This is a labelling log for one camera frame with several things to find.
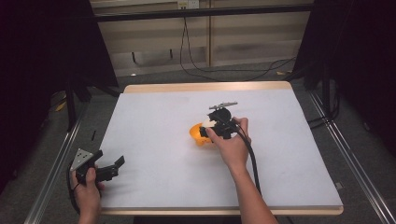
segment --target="orange object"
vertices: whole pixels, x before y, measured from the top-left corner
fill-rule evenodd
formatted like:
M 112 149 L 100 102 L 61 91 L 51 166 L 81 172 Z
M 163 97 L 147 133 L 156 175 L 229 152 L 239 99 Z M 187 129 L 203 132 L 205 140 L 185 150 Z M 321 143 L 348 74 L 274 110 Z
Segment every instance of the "orange object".
M 202 123 L 197 123 L 190 129 L 190 135 L 193 139 L 195 139 L 195 144 L 200 147 L 204 143 L 212 143 L 212 140 L 207 137 L 202 137 L 199 133 L 199 128 L 201 127 Z

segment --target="table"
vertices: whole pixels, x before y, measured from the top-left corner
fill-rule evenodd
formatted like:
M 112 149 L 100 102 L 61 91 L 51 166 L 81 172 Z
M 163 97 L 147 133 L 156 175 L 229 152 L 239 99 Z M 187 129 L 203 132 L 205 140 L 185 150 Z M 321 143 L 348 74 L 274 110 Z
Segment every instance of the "table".
M 340 215 L 343 204 L 288 82 L 128 86 L 116 105 L 101 164 L 125 164 L 106 183 L 105 215 L 239 215 L 231 176 L 214 145 L 198 147 L 189 128 L 221 100 L 249 118 L 262 195 L 276 216 Z

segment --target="wall outlet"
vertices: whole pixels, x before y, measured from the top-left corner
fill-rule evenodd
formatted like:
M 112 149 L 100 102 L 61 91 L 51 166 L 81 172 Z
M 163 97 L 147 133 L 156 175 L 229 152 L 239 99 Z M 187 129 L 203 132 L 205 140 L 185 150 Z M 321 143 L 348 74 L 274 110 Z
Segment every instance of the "wall outlet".
M 177 1 L 177 8 L 178 9 L 187 9 L 187 8 L 189 8 L 189 1 L 188 0 L 179 0 L 179 1 Z
M 189 9 L 199 8 L 199 0 L 189 0 Z

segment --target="human arm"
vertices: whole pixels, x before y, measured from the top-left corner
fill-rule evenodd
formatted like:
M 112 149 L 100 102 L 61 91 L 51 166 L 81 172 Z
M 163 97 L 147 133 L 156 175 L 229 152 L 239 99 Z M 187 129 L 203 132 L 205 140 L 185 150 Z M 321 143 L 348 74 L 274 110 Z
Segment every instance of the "human arm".
M 76 171 L 73 172 L 73 186 L 75 187 L 75 195 L 79 207 L 78 224 L 96 224 L 98 222 L 102 206 L 100 204 L 100 194 L 96 187 L 96 172 L 94 168 L 90 168 L 86 175 L 86 185 L 78 184 Z
M 248 137 L 248 119 L 234 118 L 234 121 L 239 124 L 243 130 L 239 132 L 241 132 L 242 135 L 246 135 L 247 140 L 250 142 L 250 138 Z M 206 128 L 206 133 L 219 148 L 221 157 L 228 166 L 231 176 L 233 177 L 242 223 L 277 223 L 274 215 L 271 213 L 271 210 L 262 199 L 262 196 L 250 178 L 246 167 L 248 149 L 242 137 L 238 134 L 231 139 L 225 140 L 218 137 L 210 128 Z

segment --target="black horizontal bar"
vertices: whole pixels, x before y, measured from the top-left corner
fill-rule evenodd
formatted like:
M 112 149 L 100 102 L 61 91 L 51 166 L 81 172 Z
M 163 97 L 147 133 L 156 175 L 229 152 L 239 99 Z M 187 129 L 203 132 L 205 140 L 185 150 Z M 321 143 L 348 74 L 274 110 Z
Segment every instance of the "black horizontal bar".
M 67 21 L 140 21 L 152 19 L 170 19 L 185 17 L 205 17 L 205 16 L 228 16 L 243 14 L 263 14 L 281 12 L 302 12 L 311 11 L 314 8 L 336 7 L 336 4 L 300 4 L 300 5 L 278 5 L 268 7 L 219 7 L 219 8 L 198 8 L 185 10 L 165 10 L 152 12 L 99 14 L 93 17 L 63 18 Z

